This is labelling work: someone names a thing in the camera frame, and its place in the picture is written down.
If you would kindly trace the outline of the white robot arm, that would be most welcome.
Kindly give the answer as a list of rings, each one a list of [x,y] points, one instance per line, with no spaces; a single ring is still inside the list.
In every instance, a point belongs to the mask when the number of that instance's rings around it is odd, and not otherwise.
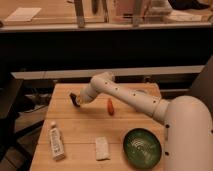
[[[183,95],[168,101],[114,80],[110,72],[93,76],[77,103],[90,103],[100,93],[111,95],[164,126],[164,171],[213,171],[213,120],[201,100]]]

